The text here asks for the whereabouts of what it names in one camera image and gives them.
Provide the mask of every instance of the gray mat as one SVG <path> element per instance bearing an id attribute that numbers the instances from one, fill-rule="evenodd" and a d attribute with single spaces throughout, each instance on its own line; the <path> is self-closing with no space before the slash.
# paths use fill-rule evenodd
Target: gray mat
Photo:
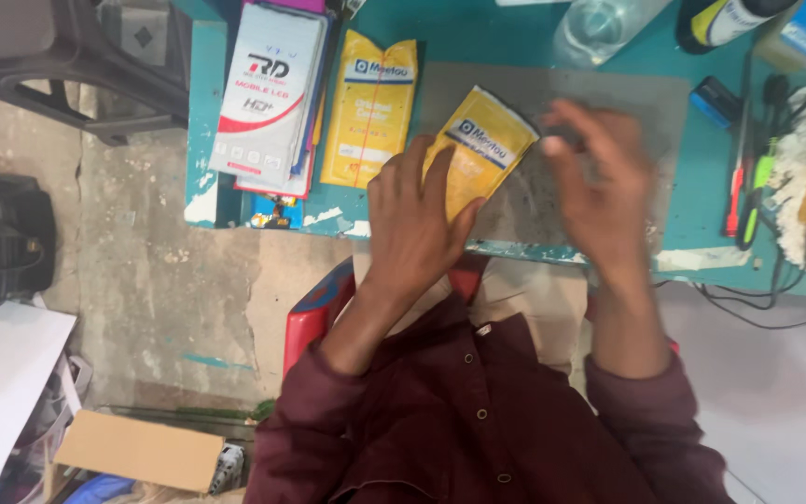
<path id="1" fill-rule="evenodd" d="M 689 85 L 680 78 L 615 75 L 550 68 L 473 63 L 427 63 L 417 131 L 438 133 L 479 84 L 537 123 L 553 98 L 621 109 L 642 122 L 644 142 L 657 162 L 658 180 L 649 217 L 653 253 L 661 249 L 676 172 Z M 567 243 L 555 208 L 553 179 L 535 146 L 502 183 L 478 216 L 471 237 L 542 245 Z"/>

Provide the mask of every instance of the water bottle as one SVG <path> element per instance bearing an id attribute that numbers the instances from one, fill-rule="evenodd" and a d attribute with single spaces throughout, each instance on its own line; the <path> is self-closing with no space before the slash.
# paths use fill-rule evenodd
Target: water bottle
<path id="1" fill-rule="evenodd" d="M 624 47 L 670 0 L 575 0 L 555 29 L 556 66 L 592 70 Z"/>

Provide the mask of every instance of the yellow package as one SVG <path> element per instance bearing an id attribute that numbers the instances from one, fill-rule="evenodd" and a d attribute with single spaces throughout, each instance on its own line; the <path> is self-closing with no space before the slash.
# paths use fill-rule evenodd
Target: yellow package
<path id="1" fill-rule="evenodd" d="M 489 198 L 539 139 L 528 121 L 475 86 L 437 135 L 423 174 L 438 153 L 456 145 L 447 177 L 447 217 L 452 221 L 471 200 Z"/>
<path id="2" fill-rule="evenodd" d="M 352 29 L 341 54 L 320 180 L 365 188 L 406 146 L 416 93 L 416 41 L 387 51 Z"/>

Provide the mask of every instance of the person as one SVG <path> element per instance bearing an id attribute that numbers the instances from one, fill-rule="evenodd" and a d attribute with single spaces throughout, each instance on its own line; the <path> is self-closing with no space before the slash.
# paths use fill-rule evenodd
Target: person
<path id="1" fill-rule="evenodd" d="M 654 170 L 639 124 L 567 100 L 543 121 L 579 133 L 597 165 L 588 181 L 561 137 L 541 141 L 570 242 L 601 282 L 584 364 L 598 414 L 554 358 L 573 345 L 538 356 L 557 335 L 529 333 L 548 325 L 519 314 L 477 327 L 457 294 L 424 302 L 484 200 L 449 222 L 453 151 L 423 181 L 433 140 L 420 136 L 369 183 L 371 265 L 258 426 L 245 504 L 732 502 L 722 457 L 700 445 L 696 400 L 649 285 Z"/>

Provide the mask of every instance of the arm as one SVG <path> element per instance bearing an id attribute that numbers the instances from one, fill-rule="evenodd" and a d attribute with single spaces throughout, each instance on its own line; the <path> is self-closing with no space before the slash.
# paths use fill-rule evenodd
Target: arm
<path id="1" fill-rule="evenodd" d="M 668 347 L 649 286 L 646 215 L 654 170 L 639 123 L 566 100 L 543 120 L 580 133 L 598 170 L 588 182 L 567 143 L 543 139 L 565 228 L 601 281 L 586 366 L 590 403 L 663 502 L 732 502 L 723 488 L 723 458 L 699 444 L 695 395 Z"/>
<path id="2" fill-rule="evenodd" d="M 432 143 L 431 136 L 418 137 L 369 182 L 372 267 L 321 345 L 311 345 L 288 371 L 275 412 L 257 429 L 244 504 L 330 497 L 355 455 L 343 435 L 375 350 L 462 254 L 483 201 L 448 222 L 452 150 L 435 157 L 423 185 L 422 165 Z"/>

